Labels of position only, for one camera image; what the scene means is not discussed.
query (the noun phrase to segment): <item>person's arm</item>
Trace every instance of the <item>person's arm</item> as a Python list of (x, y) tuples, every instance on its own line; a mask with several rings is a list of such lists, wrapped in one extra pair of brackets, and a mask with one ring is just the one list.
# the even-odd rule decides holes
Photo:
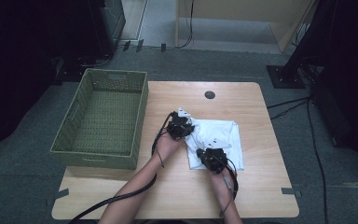
[(224, 211), (223, 218), (227, 224), (242, 224), (240, 214), (238, 213), (237, 206), (232, 199), (232, 193), (228, 189), (224, 176), (231, 186), (234, 188), (234, 183), (227, 169), (221, 174), (216, 174), (212, 171), (207, 171), (211, 179), (212, 188), (217, 202), (219, 203), (221, 211)]
[[(147, 164), (129, 182), (127, 182), (115, 196), (130, 193), (146, 186), (161, 167), (160, 157), (162, 162), (165, 162), (183, 142), (184, 139), (176, 141), (173, 140), (168, 133), (163, 134), (158, 140), (157, 150)], [(145, 199), (147, 192), (148, 190), (128, 199), (110, 203), (104, 210), (99, 223), (132, 223)]]

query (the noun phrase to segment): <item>black stand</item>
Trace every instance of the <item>black stand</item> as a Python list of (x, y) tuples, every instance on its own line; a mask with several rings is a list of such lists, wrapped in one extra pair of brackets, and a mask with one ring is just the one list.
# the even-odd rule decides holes
[(285, 66), (267, 65), (269, 77), (275, 89), (305, 89), (297, 70), (302, 64), (317, 64), (322, 61), (326, 34), (330, 33), (330, 21), (326, 15), (336, 1), (320, 1), (310, 28), (304, 34), (295, 52)]
[(283, 66), (267, 65), (269, 78), (275, 89), (305, 89), (305, 85), (302, 82), (297, 72), (294, 72), (291, 76), (284, 76)]

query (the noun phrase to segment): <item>black cable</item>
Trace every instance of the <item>black cable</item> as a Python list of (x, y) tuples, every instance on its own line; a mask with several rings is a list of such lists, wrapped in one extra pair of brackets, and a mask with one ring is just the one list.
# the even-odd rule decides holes
[(279, 103), (279, 104), (276, 104), (276, 105), (269, 105), (267, 106), (267, 109), (270, 109), (272, 107), (276, 107), (276, 106), (279, 106), (279, 105), (287, 105), (287, 104), (290, 104), (290, 103), (293, 103), (293, 102), (297, 102), (297, 101), (302, 101), (302, 100), (307, 100), (309, 99), (310, 97), (307, 96), (307, 97), (303, 97), (303, 98), (300, 98), (300, 99), (296, 99), (296, 100), (291, 100), (291, 101), (286, 101), (286, 102), (283, 102), (283, 103)]
[(234, 162), (232, 162), (232, 160), (229, 159), (229, 158), (227, 158), (227, 160), (228, 160), (229, 162), (231, 162), (231, 165), (234, 167), (235, 173), (237, 173), (237, 167), (235, 167)]
[(143, 188), (141, 189), (138, 189), (134, 192), (131, 192), (131, 193), (127, 193), (127, 194), (123, 194), (123, 195), (118, 195), (118, 196), (115, 196), (113, 198), (110, 198), (110, 199), (106, 199), (100, 203), (97, 203), (95, 205), (93, 205), (91, 208), (87, 209), (86, 211), (80, 213), (79, 215), (77, 215), (76, 217), (74, 217), (74, 219), (72, 219), (69, 224), (76, 224), (78, 222), (79, 219), (81, 219), (83, 216), (85, 216), (86, 214), (106, 205), (106, 204), (109, 204), (109, 203), (114, 203), (114, 202), (117, 202), (117, 201), (120, 201), (120, 200), (123, 200), (123, 199), (127, 199), (127, 198), (130, 198), (130, 197), (133, 197), (137, 194), (140, 194), (144, 191), (146, 191), (147, 189), (150, 189), (150, 187), (152, 187), (154, 185), (154, 183), (156, 182), (156, 179), (157, 179), (157, 175), (155, 175), (153, 177), (153, 179), (146, 185), (144, 186)]
[(95, 67), (95, 66), (101, 66), (109, 62), (109, 60), (112, 59), (112, 55), (109, 55), (109, 57), (104, 61), (103, 63), (95, 63), (95, 64), (81, 64), (82, 67)]
[(316, 65), (309, 65), (310, 70), (312, 70), (313, 75), (315, 75), (316, 77), (319, 77), (320, 73), (318, 72), (317, 68), (318, 66)]
[(304, 70), (304, 67), (306, 67), (306, 66), (308, 66), (308, 67), (310, 67), (310, 65), (309, 64), (301, 64), (300, 65), (300, 70), (301, 70), (301, 73), (302, 73), (302, 77), (303, 78), (306, 78), (309, 82), (310, 82), (310, 84), (308, 84), (309, 86), (312, 86), (313, 84), (315, 84), (315, 82), (316, 82), (316, 80), (315, 80), (315, 78), (313, 78), (313, 77), (311, 77), (310, 76), (310, 74), (309, 73), (307, 73), (305, 70)]
[(301, 105), (304, 105), (304, 104), (306, 104), (306, 103), (307, 103), (307, 101), (304, 101), (304, 102), (299, 103), (298, 105), (292, 106), (292, 107), (288, 108), (287, 110), (285, 110), (285, 111), (279, 113), (279, 114), (276, 115), (275, 117), (272, 117), (271, 120), (277, 119), (278, 117), (281, 117), (281, 116), (287, 114), (287, 112), (289, 112), (290, 110), (293, 110), (293, 109), (295, 109), (295, 108), (297, 108), (297, 107), (299, 107), (299, 106), (301, 106)]
[[(158, 134), (157, 134), (156, 139), (155, 139), (155, 141), (154, 141), (154, 143), (153, 143), (153, 146), (152, 146), (152, 155), (154, 154), (154, 151), (155, 151), (155, 149), (156, 149), (157, 141), (159, 140), (159, 138), (160, 138), (163, 134), (166, 133), (166, 132), (163, 133), (162, 131), (164, 130), (164, 127), (165, 127), (165, 125), (167, 124), (167, 121), (168, 121), (168, 119), (170, 118), (170, 116), (171, 116), (172, 114), (173, 114), (173, 112), (168, 115), (168, 117), (165, 119), (164, 124), (162, 125), (161, 129), (158, 131)], [(164, 167), (164, 164), (162, 163), (162, 158), (161, 158), (161, 156), (159, 155), (159, 153), (158, 153), (158, 156), (159, 156), (159, 159), (161, 160), (161, 166)], [(74, 218), (69, 222), (69, 224), (75, 224), (79, 219), (81, 219), (81, 218), (82, 218), (83, 216), (85, 216), (86, 214), (88, 214), (88, 213), (90, 213), (90, 212), (92, 212), (92, 211), (94, 211), (94, 210), (96, 210), (96, 209), (98, 209), (98, 208), (100, 208), (100, 207), (102, 207), (102, 206), (104, 206), (104, 205), (106, 205), (106, 204), (114, 203), (114, 202), (117, 202), (117, 201), (120, 201), (120, 200), (123, 200), (123, 199), (127, 199), (127, 198), (130, 198), (130, 197), (133, 197), (133, 196), (135, 196), (135, 195), (137, 195), (137, 194), (140, 194), (140, 193), (144, 192), (144, 191), (147, 190), (147, 189), (150, 189), (150, 188), (154, 185), (154, 183), (156, 182), (156, 179), (157, 179), (157, 174), (155, 174), (155, 176), (153, 177), (153, 179), (152, 179), (146, 186), (144, 186), (144, 187), (141, 188), (141, 189), (137, 189), (136, 191), (133, 191), (133, 192), (130, 192), (130, 193), (127, 193), (127, 194), (118, 195), (118, 196), (115, 196), (115, 197), (110, 198), (110, 199), (106, 199), (106, 200), (104, 200), (104, 201), (102, 201), (102, 202), (100, 202), (100, 203), (97, 203), (97, 204), (93, 205), (92, 207), (90, 207), (90, 208), (87, 209), (86, 211), (84, 211), (84, 212), (80, 213), (79, 215), (77, 215), (76, 217), (74, 217)]]
[(168, 119), (173, 115), (173, 113), (174, 113), (174, 112), (171, 112), (171, 113), (167, 116), (167, 118), (164, 120), (164, 123), (162, 124), (162, 127), (159, 129), (158, 134), (156, 135), (155, 141), (153, 142), (153, 145), (152, 145), (152, 155), (154, 154), (155, 150), (157, 150), (157, 154), (158, 154), (159, 160), (160, 160), (160, 162), (161, 162), (161, 167), (162, 167), (162, 168), (164, 168), (164, 163), (162, 162), (162, 158), (161, 158), (161, 156), (159, 155), (159, 152), (158, 152), (158, 149), (156, 148), (156, 146), (157, 146), (157, 142), (158, 142), (159, 138), (164, 134), (164, 133), (162, 132), (162, 130), (164, 130), (165, 125), (166, 125), (167, 122), (168, 122)]
[(234, 194), (233, 194), (233, 190), (232, 190), (232, 188), (231, 188), (231, 185), (228, 183), (228, 180), (226, 179), (226, 176), (223, 175), (223, 173), (222, 173), (222, 176), (223, 176), (223, 178), (224, 178), (224, 180), (225, 180), (225, 182), (226, 182), (226, 185), (227, 185), (228, 190), (229, 190), (230, 193), (231, 193), (231, 197), (229, 197), (229, 201), (228, 201), (228, 203), (227, 203), (225, 209), (223, 209), (222, 211), (220, 211), (220, 214), (219, 214), (220, 217), (222, 217), (222, 216), (225, 214), (226, 210), (228, 209), (229, 204), (231, 203), (231, 201), (232, 201), (233, 198), (234, 198)]
[[(333, 11), (333, 18), (331, 20), (331, 25), (330, 25), (330, 32), (329, 32), (329, 36), (328, 36), (328, 42), (327, 42), (326, 48), (324, 49), (324, 52), (328, 52), (330, 50), (330, 48), (331, 48), (331, 40), (332, 40), (332, 36), (333, 36), (333, 28), (334, 28), (334, 22), (335, 22), (335, 19), (336, 19), (338, 2), (339, 2), (339, 0), (336, 0), (336, 5), (334, 6), (334, 11)], [(303, 64), (303, 61), (305, 61), (305, 60), (320, 58), (323, 55), (324, 55), (323, 53), (320, 53), (319, 55), (304, 57), (304, 58), (302, 58), (300, 60), (300, 64)]]
[(190, 44), (191, 40), (193, 39), (193, 12), (194, 12), (194, 0), (191, 1), (191, 11), (190, 11), (190, 35), (188, 36), (187, 41), (182, 47), (175, 47), (176, 49), (182, 49), (187, 47), (188, 44)]
[(222, 163), (223, 165), (225, 165), (225, 168), (228, 170), (229, 175), (232, 178), (232, 181), (234, 182), (234, 190), (233, 190), (233, 199), (235, 200), (235, 198), (237, 197), (237, 192), (238, 192), (238, 180), (237, 180), (237, 169), (235, 169), (235, 173), (232, 171), (232, 169), (229, 168), (228, 165), (226, 165), (224, 162), (222, 162), (219, 158), (215, 157), (212, 154), (209, 154), (209, 156), (213, 157), (214, 159), (216, 159), (217, 161), (219, 161), (220, 163)]
[(312, 120), (310, 118), (310, 98), (307, 101), (307, 113), (308, 113), (308, 120), (310, 121), (310, 131), (311, 131), (311, 134), (312, 134), (313, 152), (315, 153), (316, 159), (318, 160), (319, 169), (321, 170), (322, 181), (323, 181), (323, 185), (324, 185), (324, 223), (328, 224), (326, 180), (325, 180), (325, 176), (324, 176), (324, 168), (323, 168), (322, 163), (321, 163), (321, 158), (319, 157), (319, 153), (318, 153), (318, 150), (316, 148), (315, 131), (313, 129)]

